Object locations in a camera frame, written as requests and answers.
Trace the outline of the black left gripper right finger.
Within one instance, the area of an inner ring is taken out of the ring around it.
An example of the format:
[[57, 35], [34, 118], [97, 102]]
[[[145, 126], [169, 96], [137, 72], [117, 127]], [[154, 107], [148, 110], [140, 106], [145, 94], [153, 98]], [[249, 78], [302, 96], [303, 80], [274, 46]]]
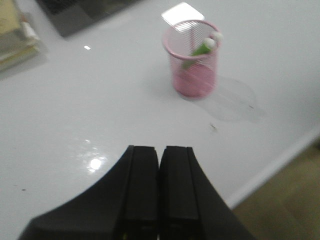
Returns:
[[253, 240], [202, 170], [191, 147], [167, 146], [159, 168], [161, 240]]

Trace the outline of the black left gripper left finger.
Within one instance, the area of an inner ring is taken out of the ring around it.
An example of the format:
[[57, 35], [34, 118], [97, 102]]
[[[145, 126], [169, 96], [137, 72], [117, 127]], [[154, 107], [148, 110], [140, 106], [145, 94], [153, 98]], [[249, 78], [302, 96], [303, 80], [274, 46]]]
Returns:
[[94, 185], [33, 218], [21, 240], [156, 240], [158, 169], [154, 147], [127, 147]]

